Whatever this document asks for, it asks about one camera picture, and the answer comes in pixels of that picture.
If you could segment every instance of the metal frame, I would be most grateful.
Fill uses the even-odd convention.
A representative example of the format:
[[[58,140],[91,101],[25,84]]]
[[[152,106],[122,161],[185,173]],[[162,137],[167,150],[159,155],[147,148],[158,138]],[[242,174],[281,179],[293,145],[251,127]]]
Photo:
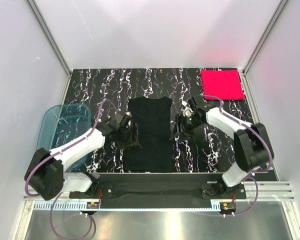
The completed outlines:
[[[21,216],[19,218],[17,227],[12,236],[12,240],[26,239],[32,213],[34,211],[35,201],[23,201]]]
[[[68,87],[69,87],[69,84],[70,84],[71,76],[72,76],[72,73],[66,79],[66,83],[64,85],[64,88],[62,90],[62,94],[61,94],[61,97],[60,97],[59,105],[63,105],[65,103],[65,99],[66,99]]]
[[[27,4],[29,5],[30,10],[32,11],[37,23],[39,24],[39,27],[42,30],[42,33],[44,34],[44,36],[46,37],[52,51],[54,52],[56,58],[58,59],[62,69],[64,70],[65,74],[67,75],[67,77],[70,76],[72,70],[69,68],[67,61],[65,60],[64,56],[62,55],[55,39],[53,38],[46,22],[45,19],[42,15],[42,13],[40,12],[35,0],[25,0],[27,2]]]
[[[300,240],[300,215],[295,201],[282,202],[285,218],[288,222],[293,240]]]
[[[272,30],[274,29],[277,21],[279,20],[280,16],[282,15],[282,13],[284,12],[284,10],[286,9],[288,3],[290,0],[281,0],[280,3],[278,4],[277,8],[275,9],[268,25],[266,26],[259,42],[257,43],[255,49],[253,50],[252,55],[250,56],[248,62],[246,63],[245,67],[243,68],[243,73],[246,75],[252,64],[254,63],[255,59],[257,58],[261,48],[263,47],[263,45],[265,44],[266,40],[268,39],[270,33],[272,32]]]
[[[258,181],[258,202],[294,202],[294,195],[291,192],[287,181]],[[237,199],[237,202],[253,201],[256,197],[256,185],[253,181],[244,183],[246,199]]]

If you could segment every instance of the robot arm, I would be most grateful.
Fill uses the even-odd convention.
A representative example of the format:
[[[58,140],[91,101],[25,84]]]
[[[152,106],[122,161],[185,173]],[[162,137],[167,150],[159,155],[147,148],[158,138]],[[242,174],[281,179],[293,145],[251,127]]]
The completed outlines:
[[[202,125],[214,126],[234,140],[235,163],[223,173],[216,191],[219,193],[237,186],[252,171],[267,166],[269,156],[263,144],[245,127],[256,131],[268,145],[271,157],[274,153],[263,124],[242,121],[224,111],[217,105],[206,103],[202,96],[190,98],[182,103],[182,114],[175,117],[172,138],[182,142],[194,136],[193,129]]]
[[[102,148],[108,142],[117,142],[120,148],[139,146],[138,136],[138,126],[132,123],[131,114],[117,113],[107,123],[99,122],[96,129],[89,129],[63,146],[50,151],[38,149],[32,157],[24,180],[28,179],[38,164],[53,156],[34,172],[29,179],[29,185],[45,200],[54,198],[60,192],[89,193],[96,177],[83,172],[66,172],[67,169],[83,156]]]

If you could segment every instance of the enclosure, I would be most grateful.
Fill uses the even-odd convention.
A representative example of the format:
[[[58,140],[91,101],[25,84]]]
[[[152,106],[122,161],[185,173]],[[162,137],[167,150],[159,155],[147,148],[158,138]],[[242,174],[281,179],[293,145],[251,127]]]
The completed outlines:
[[[203,94],[203,70],[237,71],[244,98],[224,101],[224,110],[266,126],[274,165],[255,174],[258,190],[245,181],[246,197],[236,200],[243,212],[258,192],[254,208],[211,217],[222,199],[198,202],[192,194],[236,161],[232,139],[204,125],[195,140],[173,145],[166,173],[129,172],[116,144],[88,154],[79,171],[100,174],[104,199],[90,199],[99,209],[87,239],[300,239],[300,0],[6,0],[0,240],[58,239],[49,223],[53,201],[24,189],[46,111],[84,104],[93,121],[105,98],[126,112],[131,99],[168,97],[173,129],[182,101]],[[154,194],[165,191],[172,194]],[[86,233],[89,221],[69,216],[87,202],[69,193],[58,200],[53,222],[64,238]]]

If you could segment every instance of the white wall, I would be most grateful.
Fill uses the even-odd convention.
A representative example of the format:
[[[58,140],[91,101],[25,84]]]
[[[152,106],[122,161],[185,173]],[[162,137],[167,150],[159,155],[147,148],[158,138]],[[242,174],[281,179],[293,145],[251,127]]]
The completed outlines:
[[[243,68],[280,0],[36,0],[70,68]]]
[[[11,239],[45,111],[66,75],[25,0],[0,0],[0,240]]]
[[[300,0],[288,4],[248,78],[300,213]]]

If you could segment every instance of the black marbled surface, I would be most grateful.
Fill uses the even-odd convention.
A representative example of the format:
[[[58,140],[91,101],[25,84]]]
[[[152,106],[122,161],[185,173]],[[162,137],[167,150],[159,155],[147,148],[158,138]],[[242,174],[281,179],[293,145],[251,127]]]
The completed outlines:
[[[145,96],[152,99],[167,96],[172,99],[171,129],[181,102],[203,94],[201,70],[204,68],[143,68],[143,69],[75,69],[64,104],[82,103],[96,116],[98,106],[108,98],[121,111],[126,111],[129,99]],[[252,122],[246,99],[225,101],[224,110],[244,121]],[[103,116],[113,116],[105,107]],[[83,168],[89,172],[123,173],[124,151],[112,143],[90,154]],[[234,159],[233,140],[220,130],[203,125],[195,130],[195,138],[174,144],[172,161],[175,172],[225,172]]]

